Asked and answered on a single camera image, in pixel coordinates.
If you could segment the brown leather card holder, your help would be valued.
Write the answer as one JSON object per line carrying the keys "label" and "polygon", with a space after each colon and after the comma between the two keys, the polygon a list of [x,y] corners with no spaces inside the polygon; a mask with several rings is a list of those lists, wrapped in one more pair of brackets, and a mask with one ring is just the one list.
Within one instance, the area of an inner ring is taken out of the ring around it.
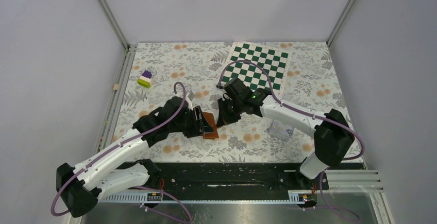
{"label": "brown leather card holder", "polygon": [[219,138],[214,115],[209,112],[203,112],[203,115],[208,122],[209,127],[205,129],[206,133],[203,135],[203,139],[214,140]]}

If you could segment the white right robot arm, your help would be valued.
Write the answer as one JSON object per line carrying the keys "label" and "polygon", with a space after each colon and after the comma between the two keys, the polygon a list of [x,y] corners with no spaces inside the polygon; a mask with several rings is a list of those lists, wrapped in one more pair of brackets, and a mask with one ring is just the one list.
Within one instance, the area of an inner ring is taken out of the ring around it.
{"label": "white right robot arm", "polygon": [[282,122],[313,138],[314,152],[303,160],[295,176],[300,188],[310,188],[321,172],[339,165],[355,141],[338,110],[324,113],[293,105],[280,100],[270,89],[253,91],[239,78],[231,79],[221,88],[224,94],[217,101],[217,127],[236,123],[246,113]]}

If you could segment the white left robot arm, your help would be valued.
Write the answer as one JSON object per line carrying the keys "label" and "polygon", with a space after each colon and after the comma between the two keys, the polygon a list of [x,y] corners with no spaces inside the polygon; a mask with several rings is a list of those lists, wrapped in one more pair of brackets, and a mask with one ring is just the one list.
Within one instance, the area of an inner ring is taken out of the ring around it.
{"label": "white left robot arm", "polygon": [[172,97],[164,106],[141,116],[116,142],[94,156],[74,166],[64,163],[56,170],[54,199],[61,199],[72,217],[90,212],[103,198],[122,190],[159,184],[159,169],[150,160],[136,162],[127,169],[119,169],[129,157],[148,150],[167,139],[171,133],[182,133],[186,138],[216,132],[211,113],[199,106],[192,107],[187,99]]}

